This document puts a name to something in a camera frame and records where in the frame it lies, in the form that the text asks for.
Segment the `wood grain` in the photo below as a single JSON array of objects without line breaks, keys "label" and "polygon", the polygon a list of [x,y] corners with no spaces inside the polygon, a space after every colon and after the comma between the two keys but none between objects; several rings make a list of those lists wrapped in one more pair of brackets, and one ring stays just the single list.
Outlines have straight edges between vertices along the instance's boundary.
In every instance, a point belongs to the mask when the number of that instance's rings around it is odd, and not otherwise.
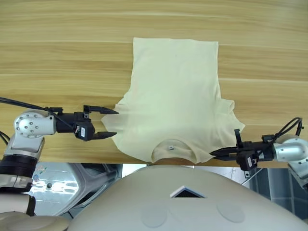
[{"label": "wood grain", "polygon": [[[66,112],[113,108],[130,85],[134,37],[218,41],[222,96],[235,100],[244,140],[258,141],[295,116],[308,123],[306,0],[0,0],[1,96]],[[11,135],[22,111],[1,105],[0,130]],[[103,130],[101,116],[92,118]],[[308,139],[307,129],[301,136]],[[140,163],[111,139],[72,134],[46,137],[41,160]]]}]

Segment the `black wire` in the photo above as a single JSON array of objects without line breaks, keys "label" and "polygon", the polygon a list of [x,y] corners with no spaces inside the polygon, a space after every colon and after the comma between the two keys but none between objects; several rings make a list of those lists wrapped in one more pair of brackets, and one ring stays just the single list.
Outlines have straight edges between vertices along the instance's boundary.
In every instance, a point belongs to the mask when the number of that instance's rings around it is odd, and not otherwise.
[{"label": "black wire", "polygon": [[2,134],[0,134],[0,138],[3,140],[3,142],[4,142],[6,145],[8,145],[7,140],[2,136]]},{"label": "black wire", "polygon": [[2,136],[4,136],[8,141],[10,141],[10,137],[9,137],[7,134],[5,134],[5,133],[2,132],[2,131],[0,131],[0,134],[1,134]]},{"label": "black wire", "polygon": [[277,136],[277,138],[279,138],[280,136],[284,135],[285,133],[289,132],[291,129],[293,129],[296,125],[297,125],[297,130],[296,130],[296,135],[297,134],[300,134],[300,131],[302,129],[302,125],[303,125],[303,119],[300,118],[300,117],[295,117],[293,118],[289,123],[287,123],[286,125],[284,125],[284,127],[278,132],[275,134],[275,136]]},{"label": "black wire", "polygon": [[71,216],[72,219],[74,219],[70,211],[68,211],[67,213]]},{"label": "black wire", "polygon": [[21,101],[17,101],[17,100],[11,100],[11,99],[7,99],[7,98],[3,98],[0,97],[0,103],[6,103],[6,104],[11,104],[11,105],[15,105],[15,106],[19,106],[19,107],[25,107],[25,108],[30,108],[30,109],[35,109],[35,110],[43,110],[43,111],[47,111],[49,112],[51,115],[53,115],[55,118],[57,118],[58,120],[60,120],[62,123],[64,123],[65,125],[67,125],[69,128],[72,129],[72,131],[74,132],[74,128],[67,123],[65,120],[63,120],[62,118],[60,118],[56,113],[54,113],[50,108],[48,107],[40,107],[40,106],[36,106],[34,104],[29,104],[29,103],[24,103]]}]

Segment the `label tag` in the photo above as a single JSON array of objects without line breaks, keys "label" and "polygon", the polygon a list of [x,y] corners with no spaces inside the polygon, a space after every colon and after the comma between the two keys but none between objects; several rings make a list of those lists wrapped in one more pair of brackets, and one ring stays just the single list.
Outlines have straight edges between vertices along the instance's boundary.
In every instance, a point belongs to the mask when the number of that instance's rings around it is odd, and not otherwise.
[{"label": "label tag", "polygon": [[86,130],[84,128],[81,128],[81,136],[83,138],[85,138],[85,132],[86,132]]},{"label": "label tag", "polygon": [[249,167],[251,167],[252,166],[251,158],[249,157],[247,160],[248,160]]}]

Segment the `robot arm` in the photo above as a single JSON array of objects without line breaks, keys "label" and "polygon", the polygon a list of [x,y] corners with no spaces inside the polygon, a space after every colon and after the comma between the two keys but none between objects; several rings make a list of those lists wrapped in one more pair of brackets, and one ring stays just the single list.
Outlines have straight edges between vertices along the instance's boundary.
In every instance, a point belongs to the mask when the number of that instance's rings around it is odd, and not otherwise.
[{"label": "robot arm", "polygon": [[15,134],[11,137],[0,162],[0,213],[18,211],[34,215],[35,199],[27,194],[32,186],[32,175],[44,146],[44,136],[74,133],[76,138],[90,141],[105,139],[114,132],[97,132],[90,119],[91,112],[117,114],[104,107],[84,106],[83,112],[63,113],[60,107],[30,109],[14,121]]},{"label": "robot arm", "polygon": [[[298,125],[296,134],[286,134],[295,125]],[[236,129],[236,147],[218,149],[211,154],[215,159],[235,160],[243,171],[256,168],[259,161],[288,162],[294,178],[302,188],[308,190],[308,141],[299,137],[301,129],[302,119],[296,117],[275,135],[262,136],[260,142],[242,142],[240,131]]]}]

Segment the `vent grille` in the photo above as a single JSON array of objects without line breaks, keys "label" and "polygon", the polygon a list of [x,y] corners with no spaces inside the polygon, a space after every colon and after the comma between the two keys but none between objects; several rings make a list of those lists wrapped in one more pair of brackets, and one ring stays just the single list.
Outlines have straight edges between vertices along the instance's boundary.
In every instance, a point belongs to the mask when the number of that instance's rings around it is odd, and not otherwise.
[{"label": "vent grille", "polygon": [[189,189],[186,186],[181,186],[175,190],[171,195],[171,198],[205,198],[201,193],[195,190]]}]

